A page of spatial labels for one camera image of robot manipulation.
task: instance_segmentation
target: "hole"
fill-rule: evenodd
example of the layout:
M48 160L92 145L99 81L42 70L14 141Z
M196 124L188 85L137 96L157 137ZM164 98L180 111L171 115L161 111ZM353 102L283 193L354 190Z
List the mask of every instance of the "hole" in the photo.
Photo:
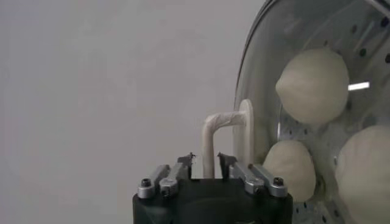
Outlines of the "hole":
M360 57L364 57L364 56L366 56L366 54L367 54L367 50L366 50L366 48L362 48L362 49L360 49L360 51L359 51L359 55L360 55Z
M351 100L347 101L346 109L347 110L352 110L352 101Z
M351 27L351 33L352 33L352 34L356 33L357 30L358 30L358 26L353 25L353 26Z
M389 18L383 17L383 19L380 21L380 26L386 27L389 24Z

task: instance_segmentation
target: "white dough ball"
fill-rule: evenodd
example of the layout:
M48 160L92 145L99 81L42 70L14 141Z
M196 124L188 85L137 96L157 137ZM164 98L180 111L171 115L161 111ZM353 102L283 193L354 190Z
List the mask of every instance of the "white dough ball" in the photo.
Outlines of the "white dough ball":
M276 83L284 109L304 124L324 124L339 116L348 98L348 70L327 48L305 51L285 67Z
M357 223L390 223L390 128L372 126L353 135L340 151L336 181Z
M298 141L280 141L270 149L263 164L273 176L282 177L294 202L311 198L316 173L307 148Z

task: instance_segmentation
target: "gray background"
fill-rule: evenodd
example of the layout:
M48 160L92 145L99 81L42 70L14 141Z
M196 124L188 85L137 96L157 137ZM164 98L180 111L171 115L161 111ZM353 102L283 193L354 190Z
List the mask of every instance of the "gray background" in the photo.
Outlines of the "gray background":
M131 223L138 180L232 110L262 3L0 1L0 223Z

